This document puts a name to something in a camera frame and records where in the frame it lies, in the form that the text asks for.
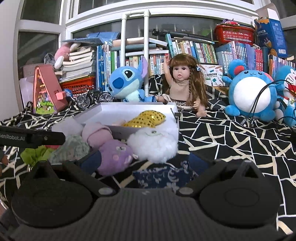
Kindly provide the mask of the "left hand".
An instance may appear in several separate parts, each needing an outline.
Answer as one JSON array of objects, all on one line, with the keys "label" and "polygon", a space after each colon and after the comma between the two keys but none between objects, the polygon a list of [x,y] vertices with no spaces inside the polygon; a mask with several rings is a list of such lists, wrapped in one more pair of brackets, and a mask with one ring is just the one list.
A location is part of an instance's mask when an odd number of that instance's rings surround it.
[{"label": "left hand", "polygon": [[0,149],[0,160],[1,160],[1,163],[4,164],[5,166],[9,164],[8,158],[2,149]]}]

